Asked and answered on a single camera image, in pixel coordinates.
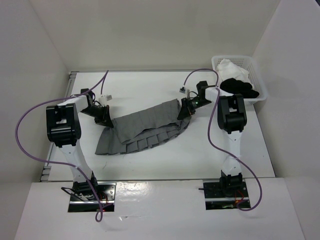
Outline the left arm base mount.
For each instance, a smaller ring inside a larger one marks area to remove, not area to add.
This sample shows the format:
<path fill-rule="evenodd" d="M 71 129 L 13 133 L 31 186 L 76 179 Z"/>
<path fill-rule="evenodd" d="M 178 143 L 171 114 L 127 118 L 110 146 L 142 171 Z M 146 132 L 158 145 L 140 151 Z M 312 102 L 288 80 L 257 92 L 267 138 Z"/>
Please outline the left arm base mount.
<path fill-rule="evenodd" d="M 115 182 L 98 182 L 97 196 L 102 204 L 103 212 L 114 212 L 116 186 L 117 184 Z M 61 190 L 69 195 L 69 213 L 98 212 L 100 210 L 97 198 L 93 193 L 85 195 L 83 193 L 76 192 L 74 187 L 61 187 Z"/>

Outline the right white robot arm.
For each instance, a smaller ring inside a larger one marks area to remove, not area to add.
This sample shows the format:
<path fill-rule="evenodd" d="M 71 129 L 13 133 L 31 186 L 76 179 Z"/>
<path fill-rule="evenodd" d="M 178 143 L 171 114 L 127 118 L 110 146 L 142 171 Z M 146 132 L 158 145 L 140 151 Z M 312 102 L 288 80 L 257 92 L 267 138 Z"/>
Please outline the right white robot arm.
<path fill-rule="evenodd" d="M 228 93 L 215 85 L 200 81 L 196 85 L 197 96 L 181 99 L 178 120 L 184 120 L 195 114 L 196 109 L 213 103 L 213 112 L 217 112 L 217 125 L 226 137 L 227 147 L 215 149 L 227 154 L 219 178 L 219 192 L 229 197 L 241 189 L 243 174 L 240 161 L 241 138 L 247 124 L 244 98 L 241 94 Z"/>

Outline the black skirt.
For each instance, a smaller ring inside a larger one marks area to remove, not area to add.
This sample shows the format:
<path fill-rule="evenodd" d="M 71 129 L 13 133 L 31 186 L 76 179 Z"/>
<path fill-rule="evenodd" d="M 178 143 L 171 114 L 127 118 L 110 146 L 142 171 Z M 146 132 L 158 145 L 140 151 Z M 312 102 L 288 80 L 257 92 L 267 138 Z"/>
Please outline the black skirt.
<path fill-rule="evenodd" d="M 220 84 L 220 88 L 230 94 L 241 94 L 244 99 L 256 99 L 260 93 L 249 82 L 229 78 Z"/>

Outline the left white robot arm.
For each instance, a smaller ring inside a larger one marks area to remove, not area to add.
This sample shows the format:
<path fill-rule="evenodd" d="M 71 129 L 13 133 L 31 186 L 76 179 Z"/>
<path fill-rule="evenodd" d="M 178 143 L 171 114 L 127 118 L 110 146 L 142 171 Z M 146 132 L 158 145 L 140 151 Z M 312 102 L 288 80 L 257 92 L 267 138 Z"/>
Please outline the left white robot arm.
<path fill-rule="evenodd" d="M 83 154 L 79 114 L 94 118 L 97 125 L 113 128 L 110 107 L 94 101 L 95 94 L 84 88 L 79 96 L 67 98 L 64 102 L 46 108 L 46 131 L 48 140 L 64 154 L 66 165 L 71 168 L 73 189 L 88 200 L 98 197 L 100 188 L 97 179 L 88 166 Z"/>

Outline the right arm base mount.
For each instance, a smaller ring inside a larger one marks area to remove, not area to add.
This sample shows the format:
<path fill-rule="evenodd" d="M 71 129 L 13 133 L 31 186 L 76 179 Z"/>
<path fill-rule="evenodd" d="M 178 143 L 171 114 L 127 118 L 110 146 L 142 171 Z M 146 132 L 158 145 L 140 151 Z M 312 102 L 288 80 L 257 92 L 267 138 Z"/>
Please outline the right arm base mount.
<path fill-rule="evenodd" d="M 240 186 L 223 190 L 218 181 L 204 181 L 198 188 L 204 195 L 205 209 L 208 210 L 230 210 L 250 209 L 251 203 L 246 182 Z"/>

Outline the grey pleated skirt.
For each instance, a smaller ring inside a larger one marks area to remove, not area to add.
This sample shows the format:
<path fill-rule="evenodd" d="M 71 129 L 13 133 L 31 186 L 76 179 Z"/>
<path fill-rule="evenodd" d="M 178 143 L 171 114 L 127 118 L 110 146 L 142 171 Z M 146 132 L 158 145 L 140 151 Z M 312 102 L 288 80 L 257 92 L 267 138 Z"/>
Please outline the grey pleated skirt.
<path fill-rule="evenodd" d="M 177 99 L 114 118 L 105 127 L 95 150 L 96 155 L 123 155 L 141 152 L 170 141 L 188 128 L 191 117 L 178 119 Z"/>

